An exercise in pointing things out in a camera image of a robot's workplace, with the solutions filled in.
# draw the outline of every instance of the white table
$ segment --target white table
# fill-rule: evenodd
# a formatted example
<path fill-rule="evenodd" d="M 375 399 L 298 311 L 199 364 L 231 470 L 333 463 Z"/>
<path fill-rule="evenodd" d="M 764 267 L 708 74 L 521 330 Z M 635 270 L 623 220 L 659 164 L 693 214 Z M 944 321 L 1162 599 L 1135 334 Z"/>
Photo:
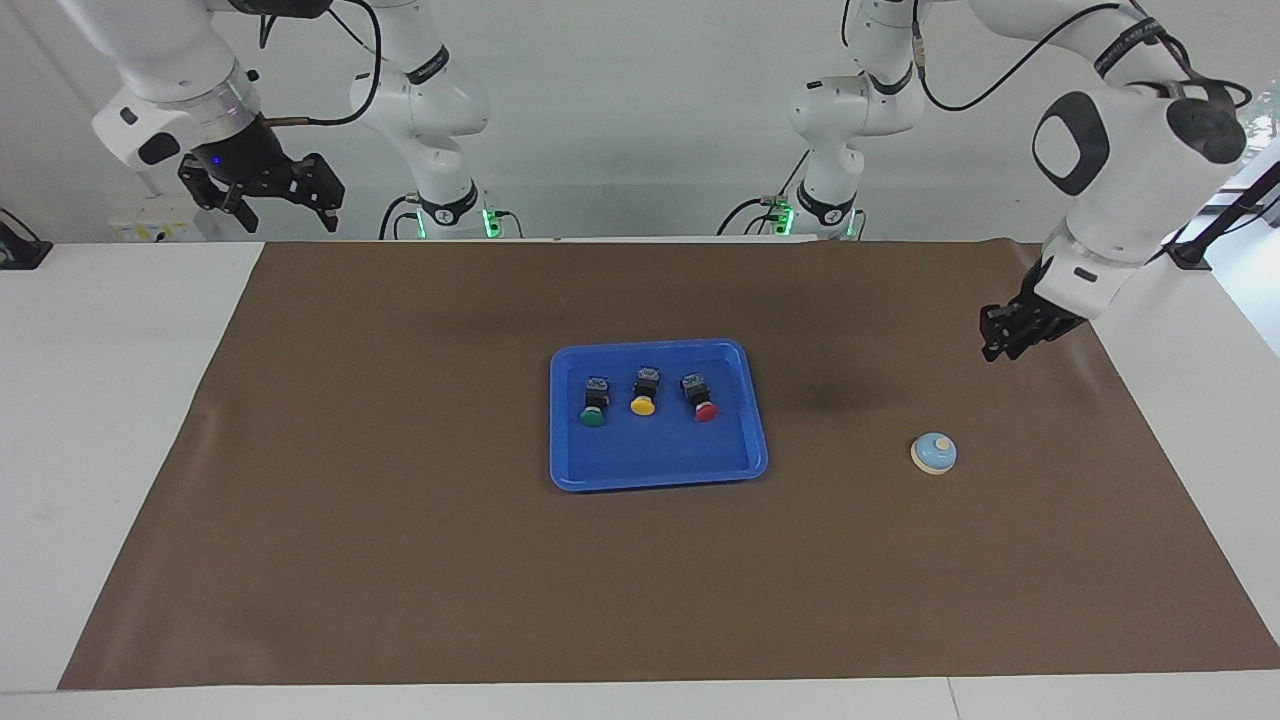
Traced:
<path fill-rule="evenodd" d="M 55 693 L 260 251 L 63 245 L 0 274 L 0 717 L 1280 717 L 1280 671 Z M 1166 261 L 1096 328 L 1280 635 L 1280 357 Z"/>

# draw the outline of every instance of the plastic tray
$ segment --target plastic tray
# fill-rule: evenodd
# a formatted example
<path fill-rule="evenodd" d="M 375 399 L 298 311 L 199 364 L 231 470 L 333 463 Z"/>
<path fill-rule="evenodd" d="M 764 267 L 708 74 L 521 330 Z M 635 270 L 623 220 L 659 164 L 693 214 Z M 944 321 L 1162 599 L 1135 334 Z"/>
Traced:
<path fill-rule="evenodd" d="M 641 366 L 662 372 L 657 413 L 631 413 L 631 386 Z M 680 379 L 700 373 L 719 406 L 709 423 L 694 420 Z M 605 424 L 579 420 L 586 379 L 609 380 Z M 568 492 L 749 480 L 764 474 L 769 454 L 746 351 L 732 340 L 686 340 L 566 347 L 552 359 L 550 471 Z"/>

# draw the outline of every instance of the brown paper mat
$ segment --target brown paper mat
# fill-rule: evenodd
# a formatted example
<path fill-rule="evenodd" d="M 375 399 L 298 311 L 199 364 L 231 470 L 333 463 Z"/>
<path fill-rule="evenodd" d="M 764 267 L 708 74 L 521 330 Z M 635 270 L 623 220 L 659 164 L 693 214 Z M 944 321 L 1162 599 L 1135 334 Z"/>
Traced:
<path fill-rule="evenodd" d="M 1280 667 L 1092 329 L 982 360 L 1034 251 L 270 245 L 61 687 Z M 557 348 L 718 336 L 764 478 L 552 486 Z"/>

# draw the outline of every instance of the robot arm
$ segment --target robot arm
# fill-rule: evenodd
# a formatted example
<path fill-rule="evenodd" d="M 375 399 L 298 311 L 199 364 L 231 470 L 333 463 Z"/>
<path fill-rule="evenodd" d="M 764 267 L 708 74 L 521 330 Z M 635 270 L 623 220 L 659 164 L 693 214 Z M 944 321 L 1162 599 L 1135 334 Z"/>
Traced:
<path fill-rule="evenodd" d="M 452 61 L 426 0 L 372 0 L 383 27 L 381 81 L 361 122 L 378 131 L 408 163 L 417 186 L 419 218 L 428 237 L 493 237 L 500 232 L 454 137 L 489 123 L 489 97 Z M 351 86 L 364 102 L 371 78 Z"/>
<path fill-rule="evenodd" d="M 332 0 L 233 0 L 239 12 L 314 18 Z M 146 170 L 186 152 L 178 174 L 196 202 L 250 231 L 246 196 L 310 208 L 332 232 L 344 188 L 317 154 L 293 160 L 261 115 L 257 94 L 201 0 L 59 0 L 120 72 L 124 88 L 93 129 L 124 164 Z"/>
<path fill-rule="evenodd" d="M 970 4 L 988 28 L 1023 40 L 1089 8 Z M 1064 95 L 1037 126 L 1036 164 L 1073 202 L 1018 296 L 982 309 L 988 361 L 1016 360 L 1101 315 L 1164 238 L 1221 190 L 1245 149 L 1224 83 L 1196 73 L 1181 45 L 1137 3 L 1082 15 L 1052 44 L 1093 61 L 1106 87 Z"/>
<path fill-rule="evenodd" d="M 796 232 L 833 237 L 847 227 L 863 169 L 847 147 L 854 137 L 918 122 L 927 91 L 919 23 L 934 1 L 950 0 L 863 0 L 850 26 L 861 73 L 809 83 L 794 99 L 792 124 L 813 158 L 791 202 Z M 1064 95 L 1037 128 L 1037 165 L 1074 201 L 1021 292 L 982 310 L 983 352 L 993 361 L 1097 318 L 1164 237 L 1221 188 L 1245 140 L 1224 83 L 1198 76 L 1137 3 L 969 1 L 991 31 L 1048 38 L 1093 63 L 1106 83 Z"/>

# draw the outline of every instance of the white wall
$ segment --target white wall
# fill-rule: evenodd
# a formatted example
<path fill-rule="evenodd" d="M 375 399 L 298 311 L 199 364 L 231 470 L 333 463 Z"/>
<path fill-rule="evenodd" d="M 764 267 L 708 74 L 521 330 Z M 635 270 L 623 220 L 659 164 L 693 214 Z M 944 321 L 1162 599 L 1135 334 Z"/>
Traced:
<path fill-rule="evenodd" d="M 1144 5 L 1206 74 L 1256 87 L 1280 74 L 1274 0 Z M 362 13 L 337 6 L 367 33 Z M 520 211 L 530 234 L 713 232 L 737 201 L 776 191 L 804 150 L 786 119 L 792 90 L 849 67 L 841 0 L 433 6 L 456 61 L 494 102 L 489 129 L 463 140 L 475 176 Z M 244 67 L 262 73 L 269 114 L 343 114 L 347 83 L 367 69 L 369 55 L 326 19 L 280 20 L 265 53 L 253 18 L 219 15 L 216 27 Z M 925 35 L 931 79 L 952 101 L 986 87 L 1027 49 L 987 33 L 964 4 L 937 8 Z M 911 133 L 867 140 L 868 234 L 1041 240 L 1065 201 L 1030 161 L 1032 132 L 1053 99 L 1096 83 L 1087 63 L 1050 49 L 970 113 L 931 110 Z M 92 109 L 118 87 L 114 69 L 52 0 L 0 0 L 0 202 L 52 240 L 110 240 L 105 220 L 116 196 L 147 192 L 88 127 Z M 338 237 L 372 236 L 387 201 L 411 188 L 401 160 L 366 128 L 291 128 L 280 137 L 294 155 L 324 154 L 347 183 Z M 151 172 L 150 182 L 180 193 L 173 172 Z M 255 208 L 262 238 L 325 234 L 306 210 L 280 201 Z"/>

